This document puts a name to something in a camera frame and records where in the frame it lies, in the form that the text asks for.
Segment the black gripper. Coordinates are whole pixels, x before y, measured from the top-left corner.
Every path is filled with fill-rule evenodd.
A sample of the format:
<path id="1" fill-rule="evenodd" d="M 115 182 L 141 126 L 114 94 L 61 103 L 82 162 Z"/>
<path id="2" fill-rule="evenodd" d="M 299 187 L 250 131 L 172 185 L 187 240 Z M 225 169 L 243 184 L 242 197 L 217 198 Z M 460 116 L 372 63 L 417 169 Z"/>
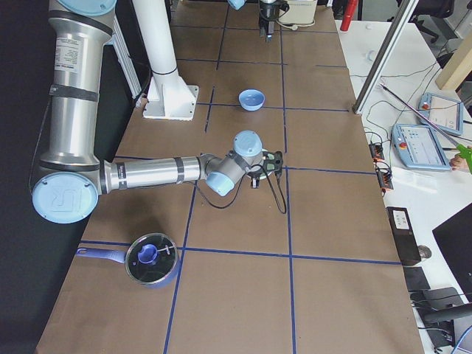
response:
<path id="1" fill-rule="evenodd" d="M 260 180 L 267 179 L 268 173 L 265 173 L 259 164 L 255 164 L 246 175 L 251 179 L 251 188 L 258 189 L 260 187 Z"/>
<path id="2" fill-rule="evenodd" d="M 280 6 L 276 1 L 259 2 L 260 37 L 268 43 L 274 34 L 274 23 L 277 20 Z"/>

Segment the person's hand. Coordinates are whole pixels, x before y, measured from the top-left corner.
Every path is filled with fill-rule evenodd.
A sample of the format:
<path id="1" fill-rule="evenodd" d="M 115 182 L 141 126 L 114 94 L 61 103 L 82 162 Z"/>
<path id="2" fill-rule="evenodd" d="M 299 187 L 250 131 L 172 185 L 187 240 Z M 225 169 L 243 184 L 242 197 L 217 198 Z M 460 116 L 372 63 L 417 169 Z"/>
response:
<path id="1" fill-rule="evenodd" d="M 449 164 L 452 170 L 469 171 L 467 161 L 459 153 L 450 160 Z"/>

